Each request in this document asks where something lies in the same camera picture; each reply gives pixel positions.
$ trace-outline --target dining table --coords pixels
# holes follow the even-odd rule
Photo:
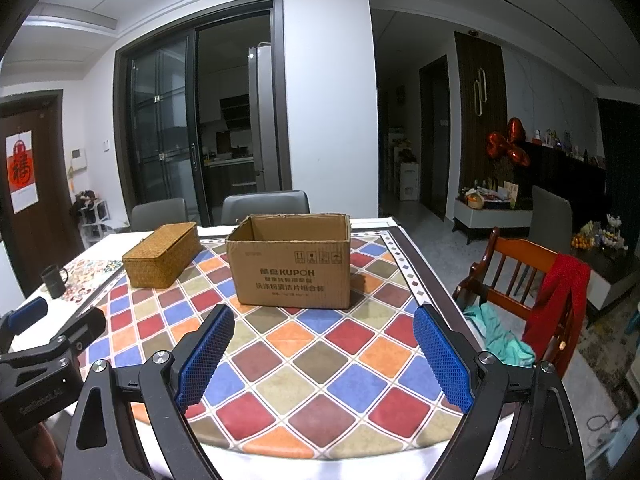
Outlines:
[[[185,413],[222,478],[426,478],[464,415],[414,339],[414,311],[432,304],[480,350],[437,269],[393,218],[351,219],[347,310],[244,305],[226,262],[234,227],[198,227],[201,253],[164,290],[132,287],[122,267],[122,256],[149,232],[107,236],[65,266],[62,298],[52,300],[44,286],[27,298],[44,297],[48,313],[15,337],[12,350],[47,343],[96,306],[107,327],[79,357],[86,376],[96,359],[126,366],[171,350],[225,303],[234,336],[202,400]],[[170,478],[144,405],[132,411],[148,462]],[[512,420],[498,422],[479,474],[497,467]]]

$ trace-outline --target diamond pattern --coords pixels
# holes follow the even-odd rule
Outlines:
[[[123,270],[114,276],[92,303],[108,323],[79,356],[84,376],[100,358],[124,366],[171,350],[227,303],[234,336],[203,399],[186,413],[201,442],[325,460],[450,438],[462,414],[416,353],[412,320],[424,290],[389,233],[353,234],[351,307],[343,311],[241,304],[224,240],[203,246],[169,289],[131,289]],[[144,405],[132,408],[148,424]]]

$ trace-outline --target blue diamond tile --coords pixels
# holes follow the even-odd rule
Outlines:
[[[236,293],[234,280],[229,279],[217,285],[218,290],[224,294],[225,298],[231,298]]]
[[[169,325],[175,325],[183,319],[193,316],[193,314],[194,311],[188,301],[182,301],[164,311],[164,317]]]
[[[380,256],[381,254],[386,253],[386,248],[381,247],[378,244],[367,244],[358,250],[361,253],[369,254],[370,256]]]
[[[404,306],[404,311],[407,314],[413,315],[417,308],[418,308],[418,303],[415,301],[415,298],[412,296],[411,298],[409,298],[409,301],[406,302],[406,305]]]
[[[411,364],[398,380],[402,386],[429,400],[436,400],[440,395],[440,385],[433,374],[427,359],[416,355]]]
[[[111,350],[109,349],[109,338],[105,337],[104,339],[100,339],[100,341],[93,342],[89,346],[88,352],[89,364],[96,362],[98,359],[104,359],[105,357],[108,357],[111,353]]]
[[[193,261],[199,264],[204,260],[209,260],[210,258],[213,258],[213,253],[208,249],[204,249],[204,251],[200,251],[198,253],[198,255],[193,259]]]
[[[111,301],[109,304],[109,314],[117,314],[122,312],[123,310],[129,308],[129,295],[118,298],[117,300]]]
[[[142,363],[142,357],[140,355],[140,349],[138,346],[132,346],[126,349],[124,352],[116,354],[114,357],[114,366],[132,366]]]
[[[233,368],[229,366],[229,363],[222,363],[216,368],[216,371],[213,372],[209,386],[207,386],[207,389],[204,391],[204,397],[209,404],[215,406],[227,400],[233,394],[238,393],[243,388],[244,383],[233,371]]]
[[[364,413],[385,387],[385,380],[358,364],[352,364],[327,390],[358,413]]]
[[[298,321],[311,330],[321,334],[342,319],[342,314],[335,310],[310,308],[299,314]]]

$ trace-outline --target black curtain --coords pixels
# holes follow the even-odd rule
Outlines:
[[[611,213],[620,215],[629,251],[640,235],[640,106],[598,99]]]

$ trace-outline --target red scarf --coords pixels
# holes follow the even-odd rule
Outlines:
[[[573,256],[558,254],[542,281],[536,303],[524,327],[522,340],[533,348],[537,360],[542,359],[549,341],[556,332],[567,297],[571,294],[574,322],[569,341],[566,342],[566,347],[556,362],[556,370],[560,377],[564,375],[578,343],[587,307],[587,285],[590,274],[591,269],[587,264]]]

